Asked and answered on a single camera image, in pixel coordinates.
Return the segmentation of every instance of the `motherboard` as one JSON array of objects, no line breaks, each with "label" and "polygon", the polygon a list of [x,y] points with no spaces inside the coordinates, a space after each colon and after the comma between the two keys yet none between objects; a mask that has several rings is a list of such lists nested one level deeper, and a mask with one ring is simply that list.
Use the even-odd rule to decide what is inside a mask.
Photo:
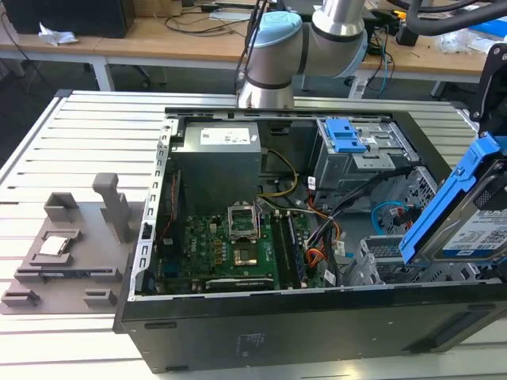
[{"label": "motherboard", "polygon": [[244,208],[187,216],[181,249],[162,246],[158,291],[191,294],[301,287],[306,275],[307,216],[257,214],[252,207]]}]

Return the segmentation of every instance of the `white label sticker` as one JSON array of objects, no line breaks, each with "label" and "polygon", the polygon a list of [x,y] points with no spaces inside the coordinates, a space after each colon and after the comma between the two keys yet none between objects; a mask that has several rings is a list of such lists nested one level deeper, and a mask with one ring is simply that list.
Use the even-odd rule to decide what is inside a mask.
[{"label": "white label sticker", "polygon": [[336,287],[336,276],[333,273],[331,273],[330,271],[328,271],[327,269],[324,272],[324,278],[326,279],[326,281],[328,283],[330,283],[331,285]]},{"label": "white label sticker", "polygon": [[200,132],[201,145],[249,145],[248,128],[203,128]]},{"label": "white label sticker", "polygon": [[476,211],[445,245],[444,250],[459,249],[460,256],[470,250],[498,249],[507,241],[507,210]]},{"label": "white label sticker", "polygon": [[315,190],[315,177],[308,177],[308,188],[310,190]]},{"label": "white label sticker", "polygon": [[363,140],[363,143],[365,144],[376,144],[377,140],[375,140],[374,137],[363,137],[361,140]]},{"label": "white label sticker", "polygon": [[456,255],[457,256],[470,256],[474,252],[473,249],[464,249],[462,251],[459,251]]},{"label": "white label sticker", "polygon": [[336,251],[338,256],[345,256],[345,243],[343,241],[336,242]]}]

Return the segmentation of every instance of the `gray 3d printed holder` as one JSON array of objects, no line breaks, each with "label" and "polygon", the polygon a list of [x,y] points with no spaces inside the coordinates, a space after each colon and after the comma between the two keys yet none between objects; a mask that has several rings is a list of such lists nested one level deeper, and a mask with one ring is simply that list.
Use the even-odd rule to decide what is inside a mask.
[{"label": "gray 3d printed holder", "polygon": [[115,173],[96,175],[92,188],[104,203],[49,196],[48,217],[2,297],[0,314],[114,312],[144,206],[128,204],[117,185]]}]

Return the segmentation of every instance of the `black computer tower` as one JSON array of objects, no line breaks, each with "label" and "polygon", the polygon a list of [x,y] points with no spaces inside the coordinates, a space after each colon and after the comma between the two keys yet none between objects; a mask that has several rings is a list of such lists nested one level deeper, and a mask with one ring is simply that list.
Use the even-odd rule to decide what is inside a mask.
[{"label": "black computer tower", "polygon": [[18,33],[40,31],[39,23],[79,36],[124,38],[134,23],[133,0],[4,0]]}]

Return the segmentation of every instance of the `blue clip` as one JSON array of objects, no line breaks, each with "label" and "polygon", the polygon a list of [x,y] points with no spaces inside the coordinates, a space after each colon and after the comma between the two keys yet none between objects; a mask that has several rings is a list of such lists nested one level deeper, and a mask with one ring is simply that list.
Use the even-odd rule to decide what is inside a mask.
[{"label": "blue clip", "polygon": [[366,146],[357,137],[356,128],[347,119],[326,120],[327,134],[334,143],[336,153],[363,153]]}]

